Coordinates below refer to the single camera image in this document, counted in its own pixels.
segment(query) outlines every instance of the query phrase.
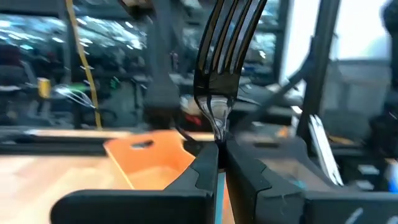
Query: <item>orange object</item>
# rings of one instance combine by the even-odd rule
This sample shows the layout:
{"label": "orange object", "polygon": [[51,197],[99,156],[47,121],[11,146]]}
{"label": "orange object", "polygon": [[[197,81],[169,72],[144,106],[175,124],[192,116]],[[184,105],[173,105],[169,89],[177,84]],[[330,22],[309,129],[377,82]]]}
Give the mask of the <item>orange object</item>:
{"label": "orange object", "polygon": [[[117,185],[123,189],[163,190],[178,178],[195,157],[183,148],[178,131],[132,134],[104,143],[118,168]],[[224,207],[229,206],[224,188]]]}

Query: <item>wire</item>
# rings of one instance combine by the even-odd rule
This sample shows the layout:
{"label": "wire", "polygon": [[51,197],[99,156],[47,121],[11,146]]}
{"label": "wire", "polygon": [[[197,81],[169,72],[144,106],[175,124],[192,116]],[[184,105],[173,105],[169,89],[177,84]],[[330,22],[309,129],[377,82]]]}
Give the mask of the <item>wire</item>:
{"label": "wire", "polygon": [[[73,0],[65,0],[65,1],[66,1],[67,9],[68,9],[69,18],[72,23],[73,34],[75,36],[75,41],[76,41],[77,50],[78,50],[78,53],[80,56],[80,60],[85,68],[87,80],[90,83],[91,99],[92,99],[94,107],[98,109],[97,91],[95,89],[94,78],[93,78],[93,75],[91,74],[90,66],[88,65],[87,58],[84,53],[85,52],[84,47],[80,44],[79,33],[77,30],[78,24],[77,24],[77,20],[76,20],[75,11],[73,10]],[[97,128],[102,129],[100,113],[98,112],[98,110],[95,110],[94,114],[95,114],[95,124],[96,124]]]}

